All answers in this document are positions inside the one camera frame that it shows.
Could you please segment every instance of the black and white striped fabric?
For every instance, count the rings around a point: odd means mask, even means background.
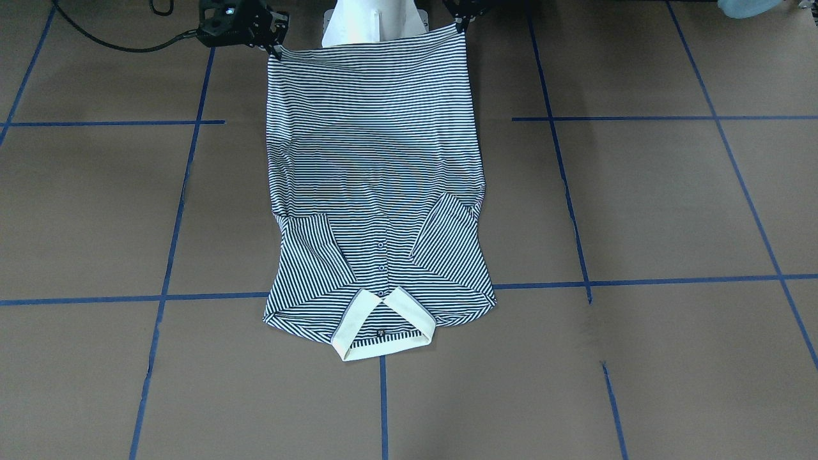
[[[465,35],[284,50],[267,74],[281,259],[264,322],[348,361],[491,309]]]

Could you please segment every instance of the cable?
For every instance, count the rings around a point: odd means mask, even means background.
[[[151,6],[151,11],[153,11],[153,14],[155,14],[155,15],[170,16],[173,13],[173,0],[170,0],[170,5],[168,5],[168,10],[167,11],[158,11],[158,10],[156,10],[156,8],[154,8],[154,6],[153,6],[153,0],[148,0],[148,5]]]
[[[60,16],[62,16],[63,19],[65,19],[69,24],[71,24],[72,27],[77,29],[77,31],[80,32],[82,35],[85,35],[86,37],[90,38],[95,43],[99,43],[100,45],[102,45],[104,47],[115,49],[117,51],[124,51],[124,52],[153,52],[153,51],[159,51],[162,48],[169,47],[170,45],[178,42],[179,40],[183,40],[185,38],[193,38],[198,34],[198,31],[196,29],[191,29],[191,30],[188,30],[187,32],[182,32],[181,34],[171,38],[167,42],[162,43],[161,45],[156,45],[155,47],[149,47],[149,48],[121,47],[121,46],[118,46],[118,45],[114,45],[113,43],[108,43],[108,42],[106,42],[104,40],[100,40],[99,38],[94,37],[93,35],[86,32],[85,29],[83,29],[82,27],[77,25],[76,22],[71,20],[71,18],[69,18],[68,15],[65,14],[65,11],[62,11],[62,8],[60,8],[60,5],[57,4],[57,0],[52,0],[52,4],[56,8],[57,12],[60,13]]]

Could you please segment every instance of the striped shirt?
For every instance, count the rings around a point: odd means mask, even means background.
[[[281,258],[264,322],[349,361],[491,309],[465,35],[285,49],[267,75]]]

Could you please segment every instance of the light blue object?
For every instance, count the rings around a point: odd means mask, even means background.
[[[760,15],[781,3],[781,0],[718,0],[724,14],[734,19]]]

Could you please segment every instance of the gray floor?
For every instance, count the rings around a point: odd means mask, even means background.
[[[531,3],[468,33],[498,308],[342,363],[260,321],[266,55],[0,2],[0,458],[815,459],[809,11]],[[132,46],[196,26],[63,4]]]

